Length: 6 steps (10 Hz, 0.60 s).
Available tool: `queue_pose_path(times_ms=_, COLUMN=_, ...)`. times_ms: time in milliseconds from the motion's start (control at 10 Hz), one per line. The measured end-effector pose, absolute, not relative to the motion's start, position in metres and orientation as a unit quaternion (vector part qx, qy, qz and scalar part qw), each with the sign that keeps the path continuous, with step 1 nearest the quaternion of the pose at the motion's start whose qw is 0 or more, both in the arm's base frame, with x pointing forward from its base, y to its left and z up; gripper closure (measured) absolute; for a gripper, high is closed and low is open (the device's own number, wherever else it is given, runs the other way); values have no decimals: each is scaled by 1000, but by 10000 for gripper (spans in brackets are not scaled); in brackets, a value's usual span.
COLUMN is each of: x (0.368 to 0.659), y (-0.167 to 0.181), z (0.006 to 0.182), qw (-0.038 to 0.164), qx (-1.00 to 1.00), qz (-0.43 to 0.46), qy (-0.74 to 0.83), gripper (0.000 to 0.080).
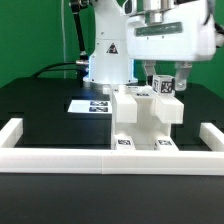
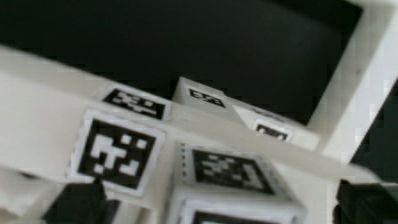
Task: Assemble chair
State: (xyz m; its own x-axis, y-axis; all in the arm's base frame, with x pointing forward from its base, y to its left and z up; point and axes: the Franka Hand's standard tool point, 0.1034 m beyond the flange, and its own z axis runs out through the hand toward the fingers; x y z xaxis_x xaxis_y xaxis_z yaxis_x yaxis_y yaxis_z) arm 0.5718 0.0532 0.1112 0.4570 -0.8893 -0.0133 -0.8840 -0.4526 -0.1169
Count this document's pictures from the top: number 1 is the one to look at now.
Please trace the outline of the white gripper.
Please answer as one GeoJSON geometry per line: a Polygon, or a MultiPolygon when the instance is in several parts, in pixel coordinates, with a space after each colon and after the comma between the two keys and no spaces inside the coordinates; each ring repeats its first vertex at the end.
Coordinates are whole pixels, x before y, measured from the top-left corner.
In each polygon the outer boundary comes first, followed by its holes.
{"type": "Polygon", "coordinates": [[[141,11],[138,0],[126,0],[123,13],[128,55],[145,60],[147,85],[156,74],[155,61],[181,61],[175,64],[175,90],[184,91],[191,62],[210,60],[216,52],[215,22],[207,0],[142,0],[141,11]]]}

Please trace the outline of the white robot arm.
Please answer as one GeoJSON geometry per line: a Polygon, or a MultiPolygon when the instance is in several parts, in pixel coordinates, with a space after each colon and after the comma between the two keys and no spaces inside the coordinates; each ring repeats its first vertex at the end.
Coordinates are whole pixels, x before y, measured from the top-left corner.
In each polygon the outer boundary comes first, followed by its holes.
{"type": "Polygon", "coordinates": [[[183,91],[194,61],[208,61],[224,45],[224,27],[214,19],[215,0],[70,0],[80,58],[91,84],[135,81],[133,62],[141,60],[146,80],[155,75],[157,61],[173,61],[174,88],[183,91]],[[95,50],[87,54],[79,13],[92,7],[95,50]]]}

